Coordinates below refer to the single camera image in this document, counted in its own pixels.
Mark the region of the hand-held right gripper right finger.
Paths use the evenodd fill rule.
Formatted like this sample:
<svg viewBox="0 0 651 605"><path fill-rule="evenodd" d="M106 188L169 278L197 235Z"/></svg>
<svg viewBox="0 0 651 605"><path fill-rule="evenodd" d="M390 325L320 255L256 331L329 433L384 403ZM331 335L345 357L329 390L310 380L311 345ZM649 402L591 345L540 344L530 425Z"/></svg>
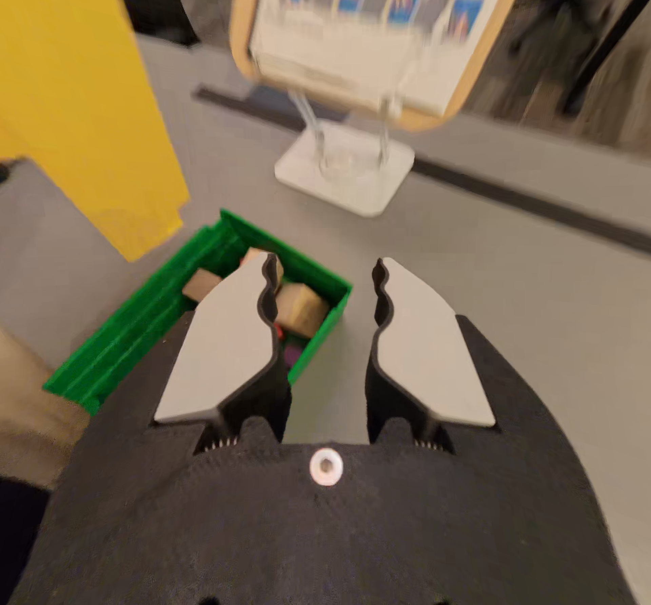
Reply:
<svg viewBox="0 0 651 605"><path fill-rule="evenodd" d="M416 442L438 442L443 424L492 429L497 420L454 309L392 258L372 270L377 303L364 381L369 440L394 418Z"/></svg>

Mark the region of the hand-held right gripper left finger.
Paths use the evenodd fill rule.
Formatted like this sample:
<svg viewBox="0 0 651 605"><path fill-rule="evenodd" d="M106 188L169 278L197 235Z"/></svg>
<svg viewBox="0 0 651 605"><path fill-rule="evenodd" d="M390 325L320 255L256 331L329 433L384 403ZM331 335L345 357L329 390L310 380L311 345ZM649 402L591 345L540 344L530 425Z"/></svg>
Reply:
<svg viewBox="0 0 651 605"><path fill-rule="evenodd" d="M251 417L281 442L292 402L275 328L278 257L259 252L201 300L153 415L157 425L202 423L218 440Z"/></svg>

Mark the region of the green plastic box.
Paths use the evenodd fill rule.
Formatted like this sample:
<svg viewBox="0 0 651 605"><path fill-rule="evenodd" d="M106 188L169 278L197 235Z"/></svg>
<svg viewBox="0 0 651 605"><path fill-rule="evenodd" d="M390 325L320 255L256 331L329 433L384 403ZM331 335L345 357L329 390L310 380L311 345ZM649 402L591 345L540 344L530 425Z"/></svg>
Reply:
<svg viewBox="0 0 651 605"><path fill-rule="evenodd" d="M308 285L330 306L318 332L288 371L289 384L294 386L340 320L354 287L289 243L222 209L218 221L196 231L53 372L43 390L95 415L149 350L194 308L182 295L194 272L203 268L229 275L249 248L277 254L284 278Z"/></svg>

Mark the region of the pile of coloured wooden cubes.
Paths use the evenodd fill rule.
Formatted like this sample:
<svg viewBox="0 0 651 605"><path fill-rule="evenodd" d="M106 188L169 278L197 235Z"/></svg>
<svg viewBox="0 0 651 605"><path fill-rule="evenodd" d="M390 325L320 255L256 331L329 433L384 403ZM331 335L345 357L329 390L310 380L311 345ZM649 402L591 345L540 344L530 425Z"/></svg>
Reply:
<svg viewBox="0 0 651 605"><path fill-rule="evenodd" d="M320 329L330 312L330 305L308 285L285 280L284 267L278 255L276 276L277 316L274 326L289 371L297 365L307 343ZM186 299L200 303L222 280L222 277L207 269L198 268L183 286L182 294Z"/></svg>

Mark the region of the yellow plastic box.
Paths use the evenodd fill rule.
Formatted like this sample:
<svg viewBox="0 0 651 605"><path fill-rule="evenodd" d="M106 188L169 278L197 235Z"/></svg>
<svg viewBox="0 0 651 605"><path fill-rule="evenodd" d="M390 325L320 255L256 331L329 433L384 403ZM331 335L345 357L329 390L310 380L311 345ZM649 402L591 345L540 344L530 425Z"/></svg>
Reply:
<svg viewBox="0 0 651 605"><path fill-rule="evenodd" d="M1 156L26 157L127 261L189 190L123 0L1 0Z"/></svg>

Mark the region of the instruction sheet on wooden stand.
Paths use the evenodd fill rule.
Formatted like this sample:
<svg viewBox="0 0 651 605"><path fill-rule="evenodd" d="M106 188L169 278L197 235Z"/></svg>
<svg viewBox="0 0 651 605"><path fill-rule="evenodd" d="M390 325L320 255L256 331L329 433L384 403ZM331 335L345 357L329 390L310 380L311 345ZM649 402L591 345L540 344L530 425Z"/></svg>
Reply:
<svg viewBox="0 0 651 605"><path fill-rule="evenodd" d="M415 163L413 148L392 140L389 129L430 130L459 112L514 1L499 0L460 89L438 118L411 108L394 116L388 104L372 111L263 77L249 51L258 0L232 0L229 41L237 68L249 80L285 91L305 122L297 140L275 163L276 180L361 217L380 215Z"/></svg>

